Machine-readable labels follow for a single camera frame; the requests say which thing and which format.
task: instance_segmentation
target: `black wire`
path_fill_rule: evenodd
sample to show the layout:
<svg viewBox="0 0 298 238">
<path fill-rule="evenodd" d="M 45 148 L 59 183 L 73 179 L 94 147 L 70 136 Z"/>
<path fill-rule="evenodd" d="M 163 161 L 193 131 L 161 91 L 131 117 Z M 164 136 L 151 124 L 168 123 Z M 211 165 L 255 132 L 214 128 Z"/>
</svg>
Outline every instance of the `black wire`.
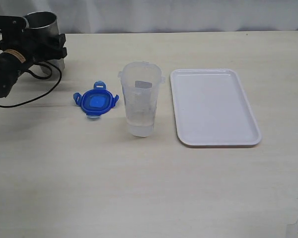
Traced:
<svg viewBox="0 0 298 238">
<path fill-rule="evenodd" d="M 39 75 L 33 73 L 33 72 L 32 72 L 31 70 L 29 70 L 29 69 L 25 70 L 24 72 L 29 73 L 29 74 L 31 74 L 33 77 L 35 77 L 35 78 L 37 78 L 37 79 L 41 79 L 41 80 L 46 80 L 46 79 L 49 79 L 49 78 L 52 77 L 52 73 L 53 73 L 53 72 L 52 72 L 51 67 L 49 67 L 48 65 L 43 64 L 43 63 L 35 63 L 34 65 L 38 65 L 38 66 L 47 68 L 47 69 L 50 71 L 50 74 L 49 74 L 48 76 L 39 76 Z"/>
<path fill-rule="evenodd" d="M 44 61 L 44 63 L 47 63 L 47 64 L 49 64 L 50 66 L 54 67 L 54 68 L 57 69 L 57 71 L 60 73 L 59 80 L 56 82 L 56 84 L 55 84 L 55 85 L 54 85 L 48 92 L 42 94 L 42 95 L 39 96 L 39 97 L 36 97 L 36 98 L 31 99 L 31 100 L 29 100 L 29 101 L 25 101 L 25 102 L 23 102 L 23 103 L 19 103 L 19 104 L 15 104 L 15 105 L 10 105 L 10 106 L 0 105 L 0 108 L 16 108 L 16 107 L 19 107 L 19 106 L 22 106 L 22 105 L 25 105 L 25 104 L 28 104 L 28 103 L 32 103 L 32 102 L 34 102 L 34 101 L 36 101 L 36 100 L 38 100 L 38 99 L 40 99 L 40 98 L 43 98 L 43 97 L 45 97 L 46 95 L 50 94 L 50 93 L 51 93 L 51 92 L 52 92 L 52 91 L 59 85 L 59 83 L 61 82 L 61 79 L 62 79 L 62 72 L 61 72 L 61 70 L 60 70 L 57 66 L 55 66 L 54 64 L 52 64 L 52 63 L 50 63 L 50 62 L 48 62 L 48 61 Z"/>
</svg>

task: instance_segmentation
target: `plastic tray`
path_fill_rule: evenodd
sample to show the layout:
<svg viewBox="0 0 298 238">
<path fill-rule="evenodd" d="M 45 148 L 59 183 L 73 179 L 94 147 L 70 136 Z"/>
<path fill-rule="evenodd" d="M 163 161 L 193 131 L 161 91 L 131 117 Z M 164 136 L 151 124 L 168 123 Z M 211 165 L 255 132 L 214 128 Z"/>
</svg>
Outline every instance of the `plastic tray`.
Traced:
<svg viewBox="0 0 298 238">
<path fill-rule="evenodd" d="M 177 69 L 171 88 L 179 139 L 189 146 L 254 146 L 262 138 L 237 74 Z"/>
</svg>

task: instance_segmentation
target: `white backdrop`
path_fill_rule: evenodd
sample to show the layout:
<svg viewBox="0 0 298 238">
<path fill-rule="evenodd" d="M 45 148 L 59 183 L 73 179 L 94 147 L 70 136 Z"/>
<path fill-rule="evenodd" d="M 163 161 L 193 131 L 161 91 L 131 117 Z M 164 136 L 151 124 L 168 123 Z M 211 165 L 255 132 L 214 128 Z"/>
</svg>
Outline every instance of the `white backdrop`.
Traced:
<svg viewBox="0 0 298 238">
<path fill-rule="evenodd" d="M 298 29 L 298 0 L 0 0 L 0 14 L 39 10 L 62 33 Z"/>
</svg>

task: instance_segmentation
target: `blue lid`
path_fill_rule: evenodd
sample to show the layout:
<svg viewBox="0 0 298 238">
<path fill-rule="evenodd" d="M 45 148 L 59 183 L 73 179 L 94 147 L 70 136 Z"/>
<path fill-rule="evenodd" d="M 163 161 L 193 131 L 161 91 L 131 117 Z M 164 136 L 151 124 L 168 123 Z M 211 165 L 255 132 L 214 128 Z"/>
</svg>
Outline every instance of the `blue lid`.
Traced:
<svg viewBox="0 0 298 238">
<path fill-rule="evenodd" d="M 106 90 L 106 84 L 103 81 L 97 81 L 94 84 L 94 89 L 87 91 L 83 96 L 80 93 L 74 93 L 76 104 L 89 117 L 97 117 L 105 114 L 116 105 L 118 99 L 118 95 L 113 97 Z"/>
</svg>

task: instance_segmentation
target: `orange label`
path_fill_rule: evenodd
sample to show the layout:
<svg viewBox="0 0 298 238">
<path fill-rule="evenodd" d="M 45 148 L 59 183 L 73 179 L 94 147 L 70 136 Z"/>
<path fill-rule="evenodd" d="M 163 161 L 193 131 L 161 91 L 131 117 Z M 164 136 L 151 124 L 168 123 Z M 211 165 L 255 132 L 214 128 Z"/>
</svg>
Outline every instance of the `orange label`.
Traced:
<svg viewBox="0 0 298 238">
<path fill-rule="evenodd" d="M 16 50 L 7 49 L 4 52 L 15 56 L 21 63 L 24 63 L 26 61 L 25 57 Z"/>
</svg>

